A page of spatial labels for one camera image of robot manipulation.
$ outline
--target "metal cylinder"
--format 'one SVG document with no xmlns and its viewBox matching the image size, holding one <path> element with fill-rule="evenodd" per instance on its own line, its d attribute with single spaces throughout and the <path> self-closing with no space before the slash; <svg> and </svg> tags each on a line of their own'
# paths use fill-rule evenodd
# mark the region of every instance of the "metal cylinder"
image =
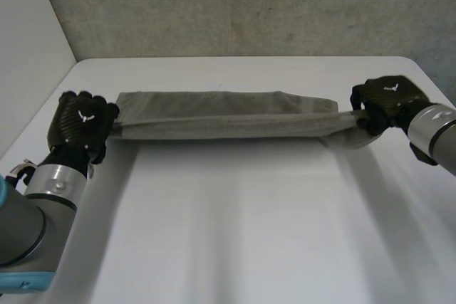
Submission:
<svg viewBox="0 0 456 304">
<path fill-rule="evenodd" d="M 0 177 L 0 267 L 29 255 L 45 230 L 43 212 Z"/>
<path fill-rule="evenodd" d="M 45 164 L 36 169 L 28 183 L 29 199 L 52 199 L 73 208 L 81 203 L 87 179 L 78 170 L 64 165 Z"/>
<path fill-rule="evenodd" d="M 456 176 L 456 125 L 452 125 L 436 138 L 432 157 Z"/>
<path fill-rule="evenodd" d="M 433 158 L 430 150 L 436 135 L 453 125 L 455 120 L 456 110 L 441 104 L 432 105 L 412 119 L 408 128 L 408 138 L 418 149 Z"/>
</svg>

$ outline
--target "concrete wall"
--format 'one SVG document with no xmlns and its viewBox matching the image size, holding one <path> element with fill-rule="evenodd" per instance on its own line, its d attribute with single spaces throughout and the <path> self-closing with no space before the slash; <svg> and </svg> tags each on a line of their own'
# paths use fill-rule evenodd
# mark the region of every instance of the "concrete wall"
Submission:
<svg viewBox="0 0 456 304">
<path fill-rule="evenodd" d="M 74 64 L 49 0 L 0 0 L 0 156 Z"/>
<path fill-rule="evenodd" d="M 405 56 L 456 101 L 456 0 L 51 0 L 78 60 Z"/>
</svg>

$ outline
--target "gray wall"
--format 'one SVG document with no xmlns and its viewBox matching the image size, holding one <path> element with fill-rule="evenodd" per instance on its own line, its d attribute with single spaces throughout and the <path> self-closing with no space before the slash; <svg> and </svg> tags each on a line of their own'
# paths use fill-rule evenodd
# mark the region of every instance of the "gray wall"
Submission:
<svg viewBox="0 0 456 304">
<path fill-rule="evenodd" d="M 78 60 L 406 56 L 456 101 L 456 0 L 51 0 Z"/>
</svg>

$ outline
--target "gray cloth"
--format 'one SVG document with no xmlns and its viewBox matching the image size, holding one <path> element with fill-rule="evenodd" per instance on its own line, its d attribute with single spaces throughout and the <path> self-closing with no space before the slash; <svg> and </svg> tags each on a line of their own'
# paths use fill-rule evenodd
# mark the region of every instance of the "gray cloth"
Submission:
<svg viewBox="0 0 456 304">
<path fill-rule="evenodd" d="M 364 111 L 283 92 L 121 93 L 116 104 L 112 136 L 127 140 L 318 137 L 347 148 L 373 140 L 356 127 Z"/>
</svg>

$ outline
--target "white logo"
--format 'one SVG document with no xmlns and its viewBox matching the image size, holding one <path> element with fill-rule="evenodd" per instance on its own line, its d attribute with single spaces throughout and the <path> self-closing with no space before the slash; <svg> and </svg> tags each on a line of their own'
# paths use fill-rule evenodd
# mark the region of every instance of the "white logo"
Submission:
<svg viewBox="0 0 456 304">
<path fill-rule="evenodd" d="M 447 115 L 451 115 L 452 111 L 451 110 L 444 110 L 443 112 L 437 113 L 434 115 L 432 120 L 438 119 L 439 117 L 446 117 Z"/>
<path fill-rule="evenodd" d="M 383 89 L 384 90 L 392 90 L 393 92 L 395 92 L 397 89 L 399 88 L 399 83 L 396 83 L 396 85 L 394 87 L 384 87 Z"/>
<path fill-rule="evenodd" d="M 83 120 L 83 122 L 86 122 L 86 121 L 89 121 L 89 120 L 92 120 L 95 118 L 95 115 L 91 115 L 90 117 L 86 117 L 85 115 L 83 115 L 83 113 L 81 113 L 81 111 L 79 110 L 78 111 L 79 113 L 79 116 L 81 117 L 81 119 Z"/>
</svg>

